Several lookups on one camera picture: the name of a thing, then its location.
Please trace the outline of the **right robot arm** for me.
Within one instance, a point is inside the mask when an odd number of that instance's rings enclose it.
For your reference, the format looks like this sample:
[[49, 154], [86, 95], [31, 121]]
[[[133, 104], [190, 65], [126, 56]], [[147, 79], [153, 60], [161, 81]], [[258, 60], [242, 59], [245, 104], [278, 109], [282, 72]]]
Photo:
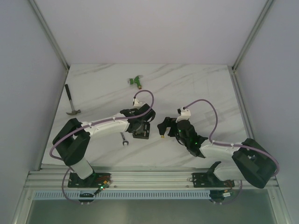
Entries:
[[211, 143], [209, 138], [197, 134], [189, 120], [177, 121], [170, 117], [165, 117], [157, 128], [161, 136], [174, 137], [192, 156], [216, 160], [205, 173], [192, 175], [194, 184], [219, 188], [233, 181], [246, 180], [263, 189], [277, 171], [273, 158], [254, 139], [247, 138], [240, 144], [229, 146]]

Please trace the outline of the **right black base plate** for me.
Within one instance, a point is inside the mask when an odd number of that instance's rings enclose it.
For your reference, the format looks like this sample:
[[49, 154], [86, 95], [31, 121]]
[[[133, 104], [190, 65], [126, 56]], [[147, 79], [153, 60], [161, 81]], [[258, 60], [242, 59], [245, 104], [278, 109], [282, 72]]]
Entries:
[[192, 173], [191, 181], [195, 188], [233, 188], [234, 181], [219, 180], [213, 173]]

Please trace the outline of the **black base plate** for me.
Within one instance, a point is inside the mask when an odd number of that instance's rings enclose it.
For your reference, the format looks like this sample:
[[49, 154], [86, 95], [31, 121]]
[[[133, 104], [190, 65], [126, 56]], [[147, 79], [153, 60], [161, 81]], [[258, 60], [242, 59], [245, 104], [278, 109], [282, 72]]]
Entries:
[[110, 179], [110, 173], [92, 173], [85, 179], [81, 179], [77, 173], [70, 173], [68, 188], [99, 188]]
[[234, 181], [219, 180], [213, 173], [192, 173], [191, 181], [195, 188], [233, 188]]

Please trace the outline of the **aluminium frame rail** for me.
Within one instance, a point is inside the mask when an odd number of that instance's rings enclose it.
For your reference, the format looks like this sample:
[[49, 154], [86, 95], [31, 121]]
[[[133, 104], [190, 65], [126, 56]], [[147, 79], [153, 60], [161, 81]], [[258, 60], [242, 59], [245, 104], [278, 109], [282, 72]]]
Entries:
[[[29, 172], [24, 188], [60, 189], [66, 170], [63, 165], [43, 164], [40, 170]], [[155, 167], [94, 167], [94, 171], [111, 174], [111, 190], [192, 189], [192, 173], [206, 172], [201, 168]]]

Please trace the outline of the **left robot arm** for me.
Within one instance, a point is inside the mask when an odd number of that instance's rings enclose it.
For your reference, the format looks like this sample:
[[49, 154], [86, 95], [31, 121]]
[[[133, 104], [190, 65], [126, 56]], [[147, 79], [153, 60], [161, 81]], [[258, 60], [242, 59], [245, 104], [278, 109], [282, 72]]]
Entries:
[[52, 144], [65, 165], [78, 175], [79, 183], [89, 188], [96, 180], [94, 170], [85, 158], [91, 137], [128, 132], [133, 138], [147, 140], [150, 135], [150, 122], [155, 116], [156, 112], [148, 104], [142, 104], [140, 107], [124, 109], [110, 118], [93, 122], [70, 119]]

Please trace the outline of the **silver combination wrench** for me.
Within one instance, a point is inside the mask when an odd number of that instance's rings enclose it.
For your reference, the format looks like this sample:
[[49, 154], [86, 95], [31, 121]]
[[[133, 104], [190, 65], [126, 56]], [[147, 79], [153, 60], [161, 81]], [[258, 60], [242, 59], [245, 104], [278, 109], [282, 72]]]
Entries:
[[121, 133], [121, 137], [122, 137], [122, 144], [123, 144], [123, 146], [128, 146], [129, 142], [125, 138], [124, 133]]

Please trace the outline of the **black fuse box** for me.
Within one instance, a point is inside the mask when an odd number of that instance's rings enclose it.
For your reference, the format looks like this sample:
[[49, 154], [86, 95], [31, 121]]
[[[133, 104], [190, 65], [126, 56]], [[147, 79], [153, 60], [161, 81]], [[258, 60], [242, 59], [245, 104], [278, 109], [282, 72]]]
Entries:
[[144, 122], [138, 130], [133, 132], [133, 138], [148, 140], [150, 136], [150, 123]]

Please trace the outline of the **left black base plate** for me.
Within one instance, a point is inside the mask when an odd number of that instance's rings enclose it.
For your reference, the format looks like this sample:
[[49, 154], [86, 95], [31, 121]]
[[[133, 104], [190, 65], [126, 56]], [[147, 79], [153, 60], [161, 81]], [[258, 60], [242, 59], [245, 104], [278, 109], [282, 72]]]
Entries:
[[92, 173], [85, 179], [81, 179], [77, 173], [70, 173], [68, 188], [99, 188], [110, 179], [110, 173]]

